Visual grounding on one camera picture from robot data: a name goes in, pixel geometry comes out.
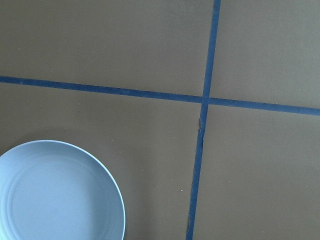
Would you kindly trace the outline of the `light blue plate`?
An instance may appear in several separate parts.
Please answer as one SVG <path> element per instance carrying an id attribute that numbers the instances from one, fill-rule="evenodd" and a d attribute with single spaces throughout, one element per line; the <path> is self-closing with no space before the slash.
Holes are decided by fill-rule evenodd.
<path id="1" fill-rule="evenodd" d="M 89 152 L 36 140 L 1 155 L 1 239 L 122 240 L 125 229 L 120 189 Z"/>

